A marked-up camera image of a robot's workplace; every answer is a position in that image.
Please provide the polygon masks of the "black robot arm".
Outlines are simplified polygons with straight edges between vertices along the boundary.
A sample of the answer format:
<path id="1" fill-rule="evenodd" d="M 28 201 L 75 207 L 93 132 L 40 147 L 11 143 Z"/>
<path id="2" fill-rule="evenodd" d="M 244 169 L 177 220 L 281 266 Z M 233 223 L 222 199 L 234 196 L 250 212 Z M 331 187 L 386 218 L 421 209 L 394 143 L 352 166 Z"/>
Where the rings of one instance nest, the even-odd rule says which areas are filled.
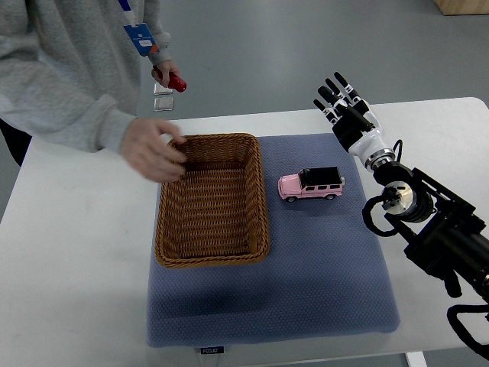
<path id="1" fill-rule="evenodd" d="M 488 240 L 475 207 L 417 168 L 401 164 L 403 142 L 384 142 L 377 116 L 340 74 L 325 79 L 314 102 L 339 144 L 357 157 L 383 187 L 362 210 L 364 224 L 381 237 L 401 235 L 406 257 L 442 280 L 450 297 L 461 296 L 464 279 L 488 299 Z"/>

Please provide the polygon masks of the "person's right hand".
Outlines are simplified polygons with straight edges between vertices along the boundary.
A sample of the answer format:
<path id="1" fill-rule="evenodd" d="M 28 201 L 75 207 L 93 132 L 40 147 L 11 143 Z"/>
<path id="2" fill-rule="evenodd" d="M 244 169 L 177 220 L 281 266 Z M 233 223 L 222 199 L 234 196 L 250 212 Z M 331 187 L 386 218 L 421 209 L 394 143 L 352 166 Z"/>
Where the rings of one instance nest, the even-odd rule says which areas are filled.
<path id="1" fill-rule="evenodd" d="M 169 135 L 176 143 L 186 139 L 179 128 L 164 119 L 135 119 L 121 141 L 120 153 L 142 177 L 156 183 L 174 182 L 184 175 L 186 157 L 164 142 Z"/>

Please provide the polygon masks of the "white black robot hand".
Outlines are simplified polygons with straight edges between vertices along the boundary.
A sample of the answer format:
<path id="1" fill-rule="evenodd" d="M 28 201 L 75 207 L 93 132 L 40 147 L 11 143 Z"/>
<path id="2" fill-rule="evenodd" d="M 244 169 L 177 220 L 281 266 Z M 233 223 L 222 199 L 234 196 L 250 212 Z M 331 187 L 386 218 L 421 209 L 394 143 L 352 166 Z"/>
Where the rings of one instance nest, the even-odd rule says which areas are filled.
<path id="1" fill-rule="evenodd" d="M 333 125 L 332 131 L 340 145 L 359 158 L 393 157 L 393 149 L 384 142 L 384 134 L 370 106 L 359 96 L 357 90 L 339 72 L 334 72 L 335 81 L 325 78 L 327 86 L 320 86 L 318 99 L 313 103 Z"/>

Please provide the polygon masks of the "grey sweater sleeve forearm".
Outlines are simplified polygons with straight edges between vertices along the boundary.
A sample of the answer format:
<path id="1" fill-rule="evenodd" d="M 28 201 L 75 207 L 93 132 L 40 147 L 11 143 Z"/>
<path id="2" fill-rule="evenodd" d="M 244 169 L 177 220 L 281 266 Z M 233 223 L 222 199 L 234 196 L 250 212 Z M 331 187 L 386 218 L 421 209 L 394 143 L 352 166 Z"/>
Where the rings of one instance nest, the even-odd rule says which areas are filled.
<path id="1" fill-rule="evenodd" d="M 127 49 L 3 48 L 1 117 L 50 143 L 119 152 L 136 118 L 139 66 L 138 55 Z"/>

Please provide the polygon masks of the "person's left hand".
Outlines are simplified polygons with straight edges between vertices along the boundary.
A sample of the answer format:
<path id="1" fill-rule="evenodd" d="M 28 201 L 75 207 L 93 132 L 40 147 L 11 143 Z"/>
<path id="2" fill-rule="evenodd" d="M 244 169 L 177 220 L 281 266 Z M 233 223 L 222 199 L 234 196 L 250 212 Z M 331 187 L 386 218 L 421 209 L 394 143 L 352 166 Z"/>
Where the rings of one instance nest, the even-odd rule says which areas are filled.
<path id="1" fill-rule="evenodd" d="M 169 72 L 173 72 L 176 75 L 180 76 L 179 68 L 173 60 L 167 60 L 154 66 L 157 66 L 158 69 L 163 73 L 164 75 L 163 80 L 160 81 L 158 75 L 153 70 L 151 72 L 151 75 L 160 85 L 164 87 L 167 87 L 168 80 L 169 80 Z"/>

